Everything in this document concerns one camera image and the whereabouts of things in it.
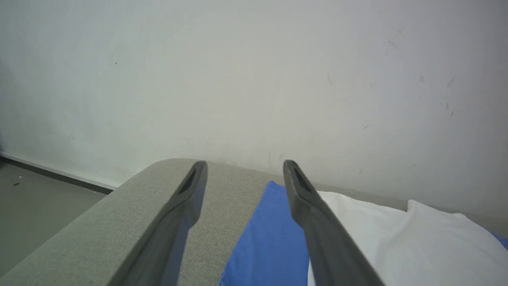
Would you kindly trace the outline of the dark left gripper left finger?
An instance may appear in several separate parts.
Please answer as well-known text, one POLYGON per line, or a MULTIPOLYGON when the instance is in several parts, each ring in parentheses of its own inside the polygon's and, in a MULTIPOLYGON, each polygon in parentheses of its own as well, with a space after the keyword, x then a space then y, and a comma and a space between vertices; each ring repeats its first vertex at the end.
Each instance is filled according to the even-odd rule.
POLYGON ((197 161, 151 221, 109 286, 175 286, 189 230, 198 221, 208 165, 197 161))

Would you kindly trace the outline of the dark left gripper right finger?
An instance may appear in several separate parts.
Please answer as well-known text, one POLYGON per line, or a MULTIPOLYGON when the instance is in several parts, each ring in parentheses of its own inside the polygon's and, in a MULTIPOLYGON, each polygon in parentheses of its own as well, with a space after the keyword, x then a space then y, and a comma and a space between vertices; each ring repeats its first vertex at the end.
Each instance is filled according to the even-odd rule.
POLYGON ((329 206, 293 160, 283 163, 291 216, 303 229, 317 286, 383 286, 329 206))

